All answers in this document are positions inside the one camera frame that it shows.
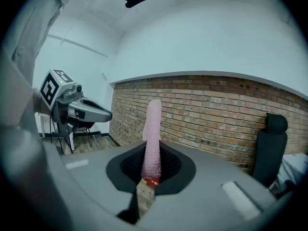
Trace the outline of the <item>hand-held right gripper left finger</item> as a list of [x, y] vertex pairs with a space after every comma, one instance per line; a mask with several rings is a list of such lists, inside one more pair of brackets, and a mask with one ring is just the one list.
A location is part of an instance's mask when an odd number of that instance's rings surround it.
[[45, 142], [49, 175], [59, 193], [65, 213], [54, 221], [58, 231], [143, 231], [144, 227], [119, 218], [128, 211], [132, 193], [118, 190], [106, 169], [113, 158], [130, 153], [143, 141], [86, 154], [59, 155]]

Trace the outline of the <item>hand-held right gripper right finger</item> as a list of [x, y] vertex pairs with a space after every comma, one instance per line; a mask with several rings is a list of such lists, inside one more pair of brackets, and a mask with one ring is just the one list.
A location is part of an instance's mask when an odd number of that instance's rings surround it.
[[257, 180], [221, 157], [177, 143], [163, 141], [195, 163], [190, 184], [178, 194], [155, 198], [139, 221], [147, 231], [226, 231], [245, 223], [248, 210], [243, 198], [235, 199], [234, 187], [250, 197], [260, 212], [275, 203], [275, 197]]

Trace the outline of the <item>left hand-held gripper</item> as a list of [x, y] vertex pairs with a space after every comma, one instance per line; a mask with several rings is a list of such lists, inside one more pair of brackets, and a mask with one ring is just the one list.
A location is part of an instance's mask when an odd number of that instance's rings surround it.
[[63, 70], [47, 72], [39, 89], [40, 96], [48, 107], [52, 121], [57, 123], [60, 134], [72, 133], [74, 117], [83, 122], [108, 122], [112, 113], [97, 102], [83, 97], [82, 86]]

